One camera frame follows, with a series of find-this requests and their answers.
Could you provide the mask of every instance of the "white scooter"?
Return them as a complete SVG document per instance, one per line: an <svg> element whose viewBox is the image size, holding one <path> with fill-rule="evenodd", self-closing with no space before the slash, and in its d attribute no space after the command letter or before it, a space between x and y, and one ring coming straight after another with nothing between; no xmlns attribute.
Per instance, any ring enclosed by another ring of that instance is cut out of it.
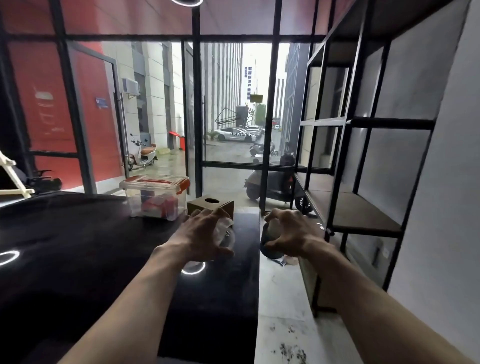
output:
<svg viewBox="0 0 480 364"><path fill-rule="evenodd" d="M131 140L131 142L138 147L138 150L134 154L130 153L128 155L128 170L132 170L134 165L143 168L152 165L154 160L157 159L155 153L156 145L147 146L140 140Z"/></svg>

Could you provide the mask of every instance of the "glossy black tabletop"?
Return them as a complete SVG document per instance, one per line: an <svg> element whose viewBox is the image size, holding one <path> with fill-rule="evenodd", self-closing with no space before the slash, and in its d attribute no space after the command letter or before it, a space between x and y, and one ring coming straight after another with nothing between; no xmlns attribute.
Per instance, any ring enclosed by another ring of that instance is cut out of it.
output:
<svg viewBox="0 0 480 364"><path fill-rule="evenodd" d="M236 213L234 221L235 256L207 262L198 274L180 275L160 356L253 362L259 211ZM1 208L0 253L19 252L0 265L1 362L30 362L43 342L71 346L178 225L131 218L120 196L57 193ZM13 256L0 255L0 264ZM49 363L55 355L60 353L32 362Z"/></svg>

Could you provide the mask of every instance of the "white car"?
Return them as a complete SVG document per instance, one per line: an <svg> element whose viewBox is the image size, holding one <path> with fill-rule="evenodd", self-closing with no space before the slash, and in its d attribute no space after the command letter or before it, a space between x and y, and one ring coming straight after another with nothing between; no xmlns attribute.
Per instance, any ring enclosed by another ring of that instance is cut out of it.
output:
<svg viewBox="0 0 480 364"><path fill-rule="evenodd" d="M247 143L257 140L257 136L242 128L222 128L215 130L218 133L218 140L239 140Z"/></svg>
<svg viewBox="0 0 480 364"><path fill-rule="evenodd" d="M248 125L247 130L249 132L254 133L256 135L257 139L259 139L262 136L262 134L264 133L264 131L258 125Z"/></svg>

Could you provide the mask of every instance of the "air conditioner unit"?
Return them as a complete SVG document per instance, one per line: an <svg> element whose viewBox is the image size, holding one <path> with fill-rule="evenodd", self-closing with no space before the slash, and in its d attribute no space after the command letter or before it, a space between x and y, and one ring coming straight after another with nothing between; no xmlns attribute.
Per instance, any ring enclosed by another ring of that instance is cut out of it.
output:
<svg viewBox="0 0 480 364"><path fill-rule="evenodd" d="M121 80L122 80L123 92L132 96L140 95L140 90L138 88L137 81L131 80L130 78L122 78Z"/></svg>

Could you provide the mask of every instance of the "shelving unit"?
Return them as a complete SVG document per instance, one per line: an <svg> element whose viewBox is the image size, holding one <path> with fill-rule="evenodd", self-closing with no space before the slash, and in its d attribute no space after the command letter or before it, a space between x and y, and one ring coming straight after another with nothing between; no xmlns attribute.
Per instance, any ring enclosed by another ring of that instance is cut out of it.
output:
<svg viewBox="0 0 480 364"><path fill-rule="evenodd" d="M436 121L375 117L390 43L394 38L426 19L449 2L450 1L445 0L355 0L352 1L348 10L337 23L332 24L333 14L335 12L335 0L333 0L330 9L328 34L308 61L309 68L321 67L321 73L315 118L304 120L300 123L296 153L295 182L300 184L314 211L322 220L323 226L325 227L324 238L330 241L331 236L336 232L343 233L339 246L343 254L347 253L346 245L348 234L362 234L397 239L395 248L391 254L385 280L382 284L384 290L387 290L390 284ZM383 47L381 64L375 82L370 113L368 117L355 116L365 60L370 54L381 47ZM319 115L324 92L325 73L328 67L348 69L348 91L344 92L339 117L320 119ZM304 117L305 108L306 105L304 102L302 117ZM302 144L302 131L306 126L313 126L313 133L309 163L306 173L303 173L299 172L298 163ZM334 153L335 165L330 172L331 175L312 173L316 134L319 127L338 128L335 148L332 151ZM353 187L348 187L342 183L341 179L346 164L352 128L366 128L367 132ZM375 128L430 131L401 224L395 222L376 206L358 195L371 130ZM305 264L305 262L301 262L300 267L306 266L307 264ZM310 282L309 284L306 283L306 286L309 287L309 294L312 294L312 297L309 297L309 299L311 300L314 314L320 311L335 311L332 307L319 304L319 302L324 303L325 300L319 297L321 281L318 277L316 277L314 284Z"/></svg>

